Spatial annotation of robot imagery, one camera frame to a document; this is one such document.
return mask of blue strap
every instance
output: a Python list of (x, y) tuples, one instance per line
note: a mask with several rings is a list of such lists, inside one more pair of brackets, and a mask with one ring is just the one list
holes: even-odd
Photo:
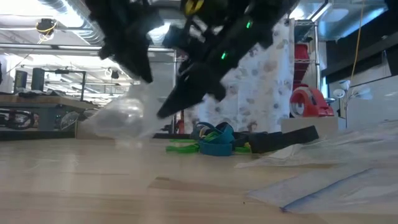
[(209, 123), (198, 123), (209, 127), (212, 131), (216, 131), (220, 135), (211, 141), (199, 140), (200, 152), (209, 156), (231, 156), (233, 153), (234, 129), (230, 125), (226, 125), (222, 130), (216, 129)]

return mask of yellow wire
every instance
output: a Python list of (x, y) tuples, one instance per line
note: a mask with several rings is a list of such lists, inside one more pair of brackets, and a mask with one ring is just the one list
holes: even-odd
[[(41, 44), (47, 38), (47, 36), (49, 35), (50, 31), (48, 31), (45, 35), (43, 35), (43, 37), (38, 41), (37, 44)], [(18, 62), (17, 65), (15, 65), (12, 69), (8, 70), (5, 73), (5, 75), (7, 75), (11, 71), (13, 71), (15, 68), (17, 68), (25, 59), (27, 59), (33, 53), (33, 51), (34, 51), (34, 49), (32, 49), (20, 62)]]
[(37, 29), (37, 31), (39, 31), (39, 32), (50, 32), (51, 30), (53, 30), (53, 29), (57, 26), (57, 23), (58, 23), (58, 22), (56, 22), (56, 23), (54, 24), (54, 26), (52, 26), (51, 28), (48, 28), (48, 29), (46, 29), (46, 30), (39, 30), (39, 29), (37, 28), (37, 26), (38, 26), (39, 23), (36, 23), (36, 29)]
[(362, 20), (363, 20), (364, 8), (365, 8), (365, 0), (362, 0), (361, 20), (359, 21), (358, 38), (356, 40), (355, 59), (354, 59), (353, 71), (351, 72), (351, 79), (349, 80), (350, 87), (351, 87), (351, 83), (352, 83), (353, 78), (354, 78), (356, 62), (358, 60), (359, 41), (361, 40), (361, 29), (362, 29)]

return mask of green led light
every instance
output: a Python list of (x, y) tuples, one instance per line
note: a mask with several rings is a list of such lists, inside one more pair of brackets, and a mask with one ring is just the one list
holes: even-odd
[(227, 54), (226, 54), (226, 52), (224, 52), (223, 55), (221, 56), (221, 59), (224, 60), (226, 58), (226, 56), (227, 56)]
[(253, 25), (253, 23), (252, 23), (251, 21), (249, 21), (249, 22), (246, 24), (246, 28), (250, 28), (252, 25)]

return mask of green cable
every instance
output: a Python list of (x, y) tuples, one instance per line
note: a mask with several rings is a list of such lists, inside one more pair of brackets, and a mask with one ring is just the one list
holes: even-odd
[(170, 139), (170, 142), (176, 142), (176, 143), (195, 143), (196, 140), (193, 140), (193, 139)]
[(182, 147), (167, 146), (166, 147), (166, 152), (176, 152), (176, 153), (179, 153), (179, 154), (198, 153), (199, 152), (199, 145), (198, 144), (192, 144), (192, 145), (189, 145), (189, 146), (182, 146)]
[(215, 138), (217, 138), (220, 134), (218, 134), (217, 132), (213, 131), (212, 133), (206, 135), (206, 137), (203, 139), (205, 141), (211, 141)]
[(251, 153), (251, 149), (248, 147), (236, 147), (235, 152), (237, 153)]

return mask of fluorescent light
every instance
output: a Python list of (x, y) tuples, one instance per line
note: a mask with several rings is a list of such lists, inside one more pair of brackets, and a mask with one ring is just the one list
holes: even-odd
[(131, 83), (119, 83), (121, 86), (131, 86)]
[(170, 23), (165, 22), (164, 25), (149, 31), (148, 34), (149, 35), (165, 35), (169, 31), (169, 28), (170, 28)]
[(101, 47), (81, 45), (59, 45), (58, 48), (61, 50), (101, 50)]
[(148, 32), (150, 38), (152, 39), (155, 45), (162, 44), (166, 33), (169, 31), (169, 28), (170, 28), (170, 23), (165, 22), (164, 25)]
[(69, 79), (67, 79), (65, 77), (62, 77), (61, 80), (65, 81), (65, 82), (72, 82), (72, 80), (69, 80)]
[(296, 7), (289, 16), (289, 19), (303, 19), (304, 18), (304, 11), (300, 7)]
[(331, 6), (332, 6), (332, 4), (328, 3), (325, 7), (323, 7), (321, 9), (321, 11), (319, 11), (317, 14), (313, 15), (312, 22), (317, 21), (323, 15), (323, 13), (325, 13), (326, 10), (328, 10)]

